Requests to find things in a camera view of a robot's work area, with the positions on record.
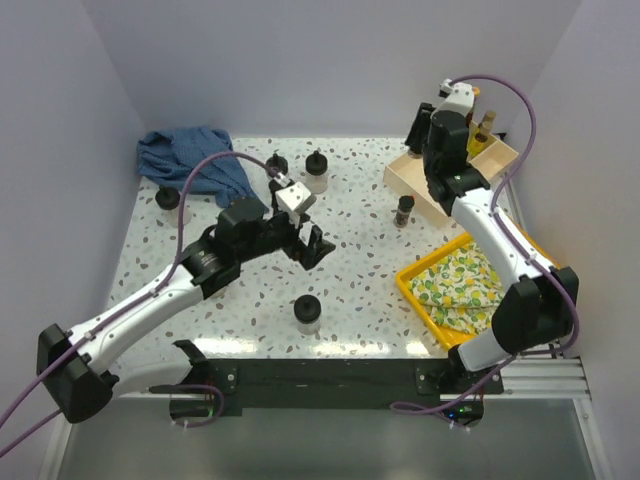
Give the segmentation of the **dark spice shaker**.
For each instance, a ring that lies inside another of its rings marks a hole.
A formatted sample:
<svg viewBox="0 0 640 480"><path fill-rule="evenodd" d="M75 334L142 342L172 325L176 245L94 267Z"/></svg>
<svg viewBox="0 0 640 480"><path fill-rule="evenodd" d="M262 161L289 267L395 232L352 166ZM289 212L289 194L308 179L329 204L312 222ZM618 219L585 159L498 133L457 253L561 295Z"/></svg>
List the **dark spice shaker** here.
<svg viewBox="0 0 640 480"><path fill-rule="evenodd" d="M393 223L397 228L404 228L407 226L414 205L415 199L412 195L403 195L399 198L393 220Z"/></svg>

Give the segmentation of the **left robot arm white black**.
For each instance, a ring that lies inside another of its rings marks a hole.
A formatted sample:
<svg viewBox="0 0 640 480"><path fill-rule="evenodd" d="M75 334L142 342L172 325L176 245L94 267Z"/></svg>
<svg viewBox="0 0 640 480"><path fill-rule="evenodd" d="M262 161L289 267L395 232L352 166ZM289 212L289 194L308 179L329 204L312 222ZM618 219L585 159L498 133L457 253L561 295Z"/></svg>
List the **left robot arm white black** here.
<svg viewBox="0 0 640 480"><path fill-rule="evenodd" d="M109 369L124 352L171 317L226 288L239 278L244 263L282 251L311 270L334 251L318 226L307 242L300 238L315 194L302 182L281 178L276 183L270 218L257 199L233 202L127 300L69 330L53 324L39 334L36 372L69 423L93 417L111 401L119 379Z"/></svg>

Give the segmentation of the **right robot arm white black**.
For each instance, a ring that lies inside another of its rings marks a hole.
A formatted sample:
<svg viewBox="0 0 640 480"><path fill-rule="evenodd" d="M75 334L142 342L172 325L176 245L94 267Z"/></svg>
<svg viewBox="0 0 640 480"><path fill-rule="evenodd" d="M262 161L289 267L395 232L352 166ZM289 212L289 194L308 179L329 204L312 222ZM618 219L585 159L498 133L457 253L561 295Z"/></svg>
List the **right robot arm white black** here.
<svg viewBox="0 0 640 480"><path fill-rule="evenodd" d="M480 370L579 332L577 274L556 267L503 213L467 160L468 135L466 114L423 103L405 142L422 156L431 198L472 236L504 288L490 327L449 353L445 379L459 393L480 382Z"/></svg>

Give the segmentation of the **yellow oil bottle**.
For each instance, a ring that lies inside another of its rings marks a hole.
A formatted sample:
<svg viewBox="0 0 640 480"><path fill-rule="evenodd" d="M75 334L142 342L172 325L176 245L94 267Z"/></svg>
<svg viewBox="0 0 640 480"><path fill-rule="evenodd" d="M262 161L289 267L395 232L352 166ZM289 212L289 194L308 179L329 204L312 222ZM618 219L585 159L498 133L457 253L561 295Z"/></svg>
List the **yellow oil bottle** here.
<svg viewBox="0 0 640 480"><path fill-rule="evenodd" d="M481 147L484 144L483 136L480 133L480 124L476 125L469 137L467 144L467 152L470 157L475 157L480 153Z"/></svg>
<svg viewBox="0 0 640 480"><path fill-rule="evenodd" d="M474 134L475 148L478 152L481 152L486 147L495 118L496 112L494 110L487 110L482 121L478 124L476 133Z"/></svg>

